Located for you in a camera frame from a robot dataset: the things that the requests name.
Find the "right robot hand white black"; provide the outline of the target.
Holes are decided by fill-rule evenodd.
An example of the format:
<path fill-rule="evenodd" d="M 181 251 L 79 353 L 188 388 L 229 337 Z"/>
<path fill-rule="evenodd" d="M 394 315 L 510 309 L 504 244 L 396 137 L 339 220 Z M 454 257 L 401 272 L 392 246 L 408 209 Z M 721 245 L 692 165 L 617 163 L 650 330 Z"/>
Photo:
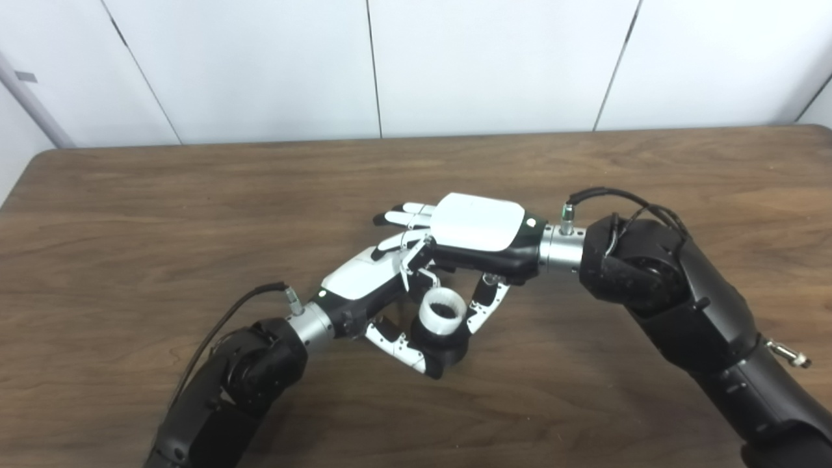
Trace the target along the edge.
<path fill-rule="evenodd" d="M 396 205 L 372 222 L 404 228 L 378 243 L 370 256 L 378 260 L 389 252 L 403 252 L 398 270 L 406 285 L 428 265 L 482 274 L 467 310 L 471 335 L 501 305 L 509 287 L 539 275 L 540 245 L 549 225 L 516 202 L 455 192 L 437 205 Z"/>

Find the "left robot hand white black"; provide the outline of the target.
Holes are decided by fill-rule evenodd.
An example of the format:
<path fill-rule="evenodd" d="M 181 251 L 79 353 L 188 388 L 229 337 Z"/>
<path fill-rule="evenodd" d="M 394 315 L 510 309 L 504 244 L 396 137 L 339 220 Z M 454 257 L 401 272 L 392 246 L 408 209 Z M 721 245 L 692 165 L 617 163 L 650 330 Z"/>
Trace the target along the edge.
<path fill-rule="evenodd" d="M 412 232 L 386 249 L 371 246 L 357 253 L 323 279 L 316 294 L 292 317 L 292 327 L 308 350 L 333 339 L 366 338 L 410 369 L 438 380 L 445 371 L 391 320 L 381 317 L 386 306 L 407 295 L 428 293 L 440 281 L 429 267 L 433 237 Z"/>

